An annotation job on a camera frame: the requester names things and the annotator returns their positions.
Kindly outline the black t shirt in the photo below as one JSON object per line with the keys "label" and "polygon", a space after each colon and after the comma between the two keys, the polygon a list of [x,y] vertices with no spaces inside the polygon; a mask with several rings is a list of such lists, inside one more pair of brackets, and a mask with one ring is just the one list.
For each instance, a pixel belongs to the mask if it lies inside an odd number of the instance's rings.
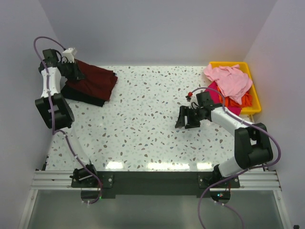
{"label": "black t shirt", "polygon": [[86,95],[82,92],[79,92],[67,85],[65,85],[62,89],[61,89],[61,94],[63,95],[64,98],[66,99],[70,99],[70,100],[74,100],[74,101],[78,101],[78,102],[83,102],[86,104],[91,104],[91,105],[95,105],[98,107],[103,107],[103,105],[105,104],[105,100],[100,99],[100,98],[95,98],[93,96],[90,95]]}

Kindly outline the dark red t shirt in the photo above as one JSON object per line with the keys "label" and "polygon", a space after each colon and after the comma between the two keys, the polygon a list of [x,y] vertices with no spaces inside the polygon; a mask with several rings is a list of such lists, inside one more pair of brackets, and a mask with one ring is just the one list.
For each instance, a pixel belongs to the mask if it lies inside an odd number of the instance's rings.
{"label": "dark red t shirt", "polygon": [[95,65],[77,61],[85,79],[79,81],[67,80],[66,85],[85,95],[108,101],[118,77],[114,71],[106,70]]}

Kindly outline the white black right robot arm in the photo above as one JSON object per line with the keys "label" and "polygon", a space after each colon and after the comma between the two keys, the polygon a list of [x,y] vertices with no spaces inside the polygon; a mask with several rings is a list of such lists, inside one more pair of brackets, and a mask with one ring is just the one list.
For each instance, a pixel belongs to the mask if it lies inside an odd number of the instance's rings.
{"label": "white black right robot arm", "polygon": [[209,92],[201,92],[192,98],[187,95],[188,106],[180,106],[175,128],[199,128],[202,120],[220,125],[234,137],[234,156],[215,165],[209,184],[224,187],[229,177],[244,170],[262,165],[273,159],[270,138],[266,126],[240,119],[221,103],[215,103]]}

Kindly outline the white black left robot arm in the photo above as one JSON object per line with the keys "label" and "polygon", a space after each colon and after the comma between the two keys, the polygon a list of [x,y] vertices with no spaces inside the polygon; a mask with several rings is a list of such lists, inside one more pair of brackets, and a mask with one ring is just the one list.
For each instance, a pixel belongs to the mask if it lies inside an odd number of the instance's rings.
{"label": "white black left robot arm", "polygon": [[74,56],[75,48],[68,48],[62,53],[55,49],[43,50],[43,59],[39,72],[43,77],[41,97],[35,100],[36,108],[46,126],[54,134],[62,134],[73,162],[72,187],[95,187],[99,176],[91,160],[84,152],[76,135],[74,114],[61,93],[62,77],[78,81],[85,78]]}

